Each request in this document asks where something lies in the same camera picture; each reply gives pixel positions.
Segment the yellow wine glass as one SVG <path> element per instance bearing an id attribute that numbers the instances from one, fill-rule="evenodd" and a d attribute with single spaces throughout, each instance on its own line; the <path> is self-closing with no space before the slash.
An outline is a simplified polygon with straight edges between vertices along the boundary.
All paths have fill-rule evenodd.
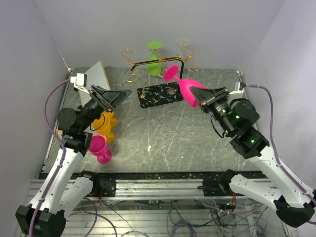
<path id="1" fill-rule="evenodd" d="M 103 112 L 99 119 L 95 119 L 91 124 L 92 131 L 96 131 L 99 135 L 108 135 L 111 133 L 111 129 L 118 123 L 114 117 L 114 112 Z"/>
<path id="2" fill-rule="evenodd" d="M 101 135 L 102 137 L 104 137 L 106 139 L 107 144 L 112 143 L 114 141 L 114 139 L 115 139 L 115 135 L 111 131 L 109 133 L 107 133 L 107 134 L 99 133 L 99 135 Z"/>

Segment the pink wine glass back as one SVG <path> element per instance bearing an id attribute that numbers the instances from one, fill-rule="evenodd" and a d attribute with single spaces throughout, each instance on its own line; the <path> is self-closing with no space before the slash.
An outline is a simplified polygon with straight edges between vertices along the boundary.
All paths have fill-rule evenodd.
<path id="1" fill-rule="evenodd" d="M 180 79 L 177 77 L 178 66 L 172 65 L 170 66 L 164 73 L 163 78 L 165 81 L 170 81 L 172 79 L 176 79 L 179 83 L 180 92 L 183 98 L 188 102 L 193 108 L 198 107 L 198 102 L 196 101 L 194 95 L 190 91 L 190 87 L 199 87 L 206 88 L 202 83 L 193 80 L 193 79 Z"/>

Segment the pink wine glass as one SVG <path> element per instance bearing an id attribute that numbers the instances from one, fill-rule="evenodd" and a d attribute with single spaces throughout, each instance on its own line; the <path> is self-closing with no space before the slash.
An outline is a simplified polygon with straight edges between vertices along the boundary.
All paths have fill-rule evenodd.
<path id="1" fill-rule="evenodd" d="M 163 78 L 165 81 L 170 81 L 172 79 L 176 79 L 179 83 L 180 92 L 183 98 L 188 102 L 193 108 L 198 107 L 198 102 L 196 101 L 194 95 L 190 91 L 190 87 L 199 87 L 206 88 L 202 83 L 193 80 L 193 79 L 180 79 L 177 77 L 178 66 L 172 65 L 170 66 L 164 73 Z"/>
<path id="2" fill-rule="evenodd" d="M 97 161 L 101 164 L 107 164 L 112 159 L 112 153 L 108 150 L 107 141 L 103 136 L 93 136 L 88 150 L 96 156 Z"/>

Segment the pink wine glass front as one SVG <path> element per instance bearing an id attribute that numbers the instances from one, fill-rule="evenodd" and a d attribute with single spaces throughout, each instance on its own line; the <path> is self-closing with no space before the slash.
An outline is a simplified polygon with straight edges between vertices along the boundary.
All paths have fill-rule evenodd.
<path id="1" fill-rule="evenodd" d="M 107 141 L 103 136 L 93 136 L 88 150 L 96 156 L 97 161 L 101 164 L 107 164 L 112 159 L 112 153 L 108 150 Z"/>

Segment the clear wine glass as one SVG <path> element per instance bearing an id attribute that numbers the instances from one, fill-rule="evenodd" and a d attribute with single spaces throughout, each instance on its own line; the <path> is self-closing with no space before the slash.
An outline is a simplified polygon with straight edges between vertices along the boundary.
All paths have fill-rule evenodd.
<path id="1" fill-rule="evenodd" d="M 190 41 L 187 38 L 180 38 L 177 41 L 178 52 L 176 56 L 178 57 L 186 57 L 189 53 L 187 50 L 187 46 L 190 44 Z"/>

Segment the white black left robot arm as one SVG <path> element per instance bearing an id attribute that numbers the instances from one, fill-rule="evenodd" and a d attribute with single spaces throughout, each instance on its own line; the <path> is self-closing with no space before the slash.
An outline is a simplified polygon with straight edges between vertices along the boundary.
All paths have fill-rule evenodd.
<path id="1" fill-rule="evenodd" d="M 95 196 L 100 192 L 98 174 L 91 171 L 83 171 L 70 188 L 67 184 L 90 147 L 93 135 L 86 130 L 104 111 L 117 109 L 132 92 L 92 85 L 88 93 L 90 100 L 84 106 L 78 109 L 65 107 L 57 114 L 62 137 L 57 137 L 60 149 L 55 163 L 30 203 L 19 206 L 15 213 L 25 235 L 61 236 L 66 219 L 80 201 L 87 195 Z"/>

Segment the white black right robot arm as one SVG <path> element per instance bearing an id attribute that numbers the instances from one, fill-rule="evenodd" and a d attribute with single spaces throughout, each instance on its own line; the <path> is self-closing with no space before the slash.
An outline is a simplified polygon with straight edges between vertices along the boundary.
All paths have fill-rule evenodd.
<path id="1" fill-rule="evenodd" d="M 281 161 L 274 141 L 254 127 L 260 117 L 254 105 L 245 98 L 229 101 L 225 87 L 191 86 L 190 91 L 201 110 L 218 121 L 223 129 L 221 137 L 229 137 L 232 148 L 274 184 L 270 188 L 228 169 L 217 184 L 218 191 L 225 196 L 236 193 L 254 199 L 274 210 L 291 227 L 311 223 L 316 213 L 316 192 Z"/>

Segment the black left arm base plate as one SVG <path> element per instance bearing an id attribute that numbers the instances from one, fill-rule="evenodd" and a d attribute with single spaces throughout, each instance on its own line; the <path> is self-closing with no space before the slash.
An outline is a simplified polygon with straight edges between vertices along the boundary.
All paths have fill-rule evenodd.
<path id="1" fill-rule="evenodd" d="M 87 194 L 88 197 L 114 197 L 116 194 L 116 181 L 110 176 L 84 170 L 78 174 L 79 177 L 92 181 L 92 188 Z"/>

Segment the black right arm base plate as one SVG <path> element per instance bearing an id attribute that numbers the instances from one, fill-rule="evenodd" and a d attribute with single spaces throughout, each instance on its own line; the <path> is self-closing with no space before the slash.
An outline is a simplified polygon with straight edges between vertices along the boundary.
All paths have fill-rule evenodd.
<path id="1" fill-rule="evenodd" d="M 239 173 L 228 169 L 218 177 L 218 181 L 215 181 L 215 184 L 211 184 L 210 181 L 203 181 L 202 185 L 198 186 L 197 189 L 203 190 L 204 195 L 206 193 L 211 193 L 212 191 L 233 195 L 234 192 L 230 187 L 230 183 L 237 175 L 239 175 Z"/>

